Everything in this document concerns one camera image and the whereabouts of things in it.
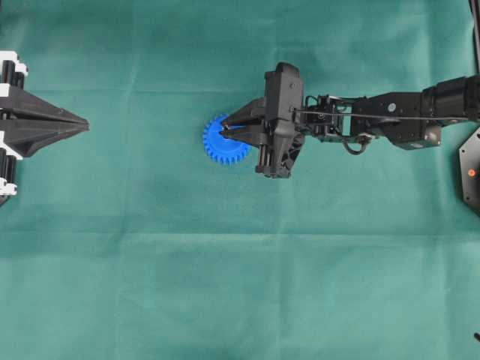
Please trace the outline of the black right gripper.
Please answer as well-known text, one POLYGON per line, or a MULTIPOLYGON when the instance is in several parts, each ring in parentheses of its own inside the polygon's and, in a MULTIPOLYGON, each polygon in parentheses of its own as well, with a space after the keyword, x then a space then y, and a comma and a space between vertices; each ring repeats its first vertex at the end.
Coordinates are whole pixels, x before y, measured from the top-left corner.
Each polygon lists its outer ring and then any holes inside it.
POLYGON ((270 179, 288 179, 305 143, 305 136, 298 130, 303 94, 299 69, 280 62, 275 70, 265 74, 265 97, 228 115, 221 122, 224 129, 220 134, 259 147, 257 173, 270 179), (261 125, 249 125, 261 119, 264 129, 261 125))

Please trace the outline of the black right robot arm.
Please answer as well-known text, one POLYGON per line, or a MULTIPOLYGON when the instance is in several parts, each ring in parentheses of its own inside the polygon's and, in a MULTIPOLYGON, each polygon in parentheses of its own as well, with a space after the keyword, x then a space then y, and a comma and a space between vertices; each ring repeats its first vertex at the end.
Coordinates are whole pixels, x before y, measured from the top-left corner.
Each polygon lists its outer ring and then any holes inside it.
POLYGON ((265 93, 221 122, 220 135, 258 148, 256 172, 288 179, 306 137, 340 143, 360 155, 385 137, 404 150, 439 146, 442 129, 479 121, 479 76, 459 77, 420 92, 373 97, 310 97, 299 69, 280 62, 265 73, 265 93))

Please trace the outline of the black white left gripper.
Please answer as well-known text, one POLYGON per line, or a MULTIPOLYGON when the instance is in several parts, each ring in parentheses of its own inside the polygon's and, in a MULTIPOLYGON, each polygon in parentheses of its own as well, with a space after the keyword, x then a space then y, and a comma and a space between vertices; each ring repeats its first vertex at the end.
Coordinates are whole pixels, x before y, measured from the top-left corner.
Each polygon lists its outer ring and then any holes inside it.
POLYGON ((15 116, 60 122, 8 122, 1 126, 1 204, 17 194, 17 162, 89 130, 89 122, 23 90, 28 67, 14 51, 1 51, 1 109, 15 116))

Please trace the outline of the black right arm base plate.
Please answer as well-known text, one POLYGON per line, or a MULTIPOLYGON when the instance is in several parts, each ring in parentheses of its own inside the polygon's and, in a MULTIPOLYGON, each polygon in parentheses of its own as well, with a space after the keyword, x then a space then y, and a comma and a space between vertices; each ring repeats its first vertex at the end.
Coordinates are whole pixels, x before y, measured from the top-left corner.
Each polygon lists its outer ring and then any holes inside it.
POLYGON ((479 215, 479 128, 460 146, 458 154, 464 203, 479 215))

